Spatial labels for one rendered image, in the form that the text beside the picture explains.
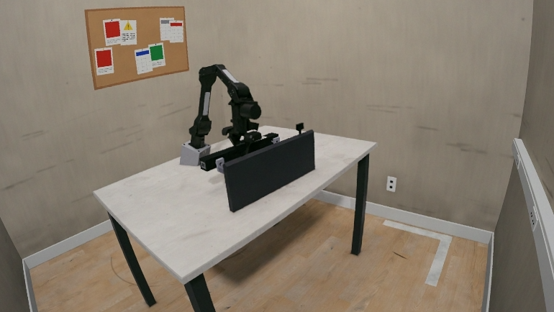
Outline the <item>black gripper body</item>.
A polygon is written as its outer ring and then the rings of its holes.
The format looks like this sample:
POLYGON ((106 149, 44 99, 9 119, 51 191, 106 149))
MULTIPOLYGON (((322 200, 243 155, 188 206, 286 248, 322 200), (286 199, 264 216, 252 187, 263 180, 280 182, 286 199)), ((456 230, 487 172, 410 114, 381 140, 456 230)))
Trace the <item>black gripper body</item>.
POLYGON ((236 137, 238 135, 244 136, 244 139, 246 142, 254 142, 259 139, 262 139, 262 135, 260 132, 257 131, 251 131, 248 132, 248 125, 247 121, 249 119, 247 118, 232 118, 230 122, 232 122, 233 126, 225 127, 222 129, 222 135, 227 136, 227 132, 229 133, 229 137, 236 137), (231 131, 232 130, 232 131, 231 131), (233 133, 232 133, 233 132, 233 133), (247 134, 245 134, 247 133, 247 134))

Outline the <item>black rectangular panel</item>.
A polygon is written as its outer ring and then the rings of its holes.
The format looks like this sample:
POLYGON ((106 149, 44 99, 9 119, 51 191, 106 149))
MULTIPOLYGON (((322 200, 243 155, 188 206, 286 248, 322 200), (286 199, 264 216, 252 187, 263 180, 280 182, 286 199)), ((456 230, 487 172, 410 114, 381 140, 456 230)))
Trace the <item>black rectangular panel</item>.
POLYGON ((236 212, 315 170, 311 129, 223 164, 227 198, 236 212))

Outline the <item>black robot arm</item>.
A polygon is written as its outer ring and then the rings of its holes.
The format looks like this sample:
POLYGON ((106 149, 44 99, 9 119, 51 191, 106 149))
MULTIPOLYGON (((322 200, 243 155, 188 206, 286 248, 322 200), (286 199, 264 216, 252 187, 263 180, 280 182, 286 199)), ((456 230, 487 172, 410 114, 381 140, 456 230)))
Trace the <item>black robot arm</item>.
POLYGON ((202 69, 199 70, 199 76, 201 84, 199 112, 194 120, 194 125, 189 129, 191 142, 188 143, 188 145, 196 150, 205 147, 204 138, 205 135, 209 134, 212 125, 212 121, 210 121, 208 117, 211 90, 217 76, 223 84, 226 85, 227 92, 231 96, 231 101, 228 105, 231 105, 232 108, 232 118, 247 118, 249 119, 249 121, 247 121, 248 131, 258 131, 259 123, 251 122, 250 119, 259 119, 262 110, 258 102, 253 100, 248 86, 237 81, 223 64, 202 67, 202 69))

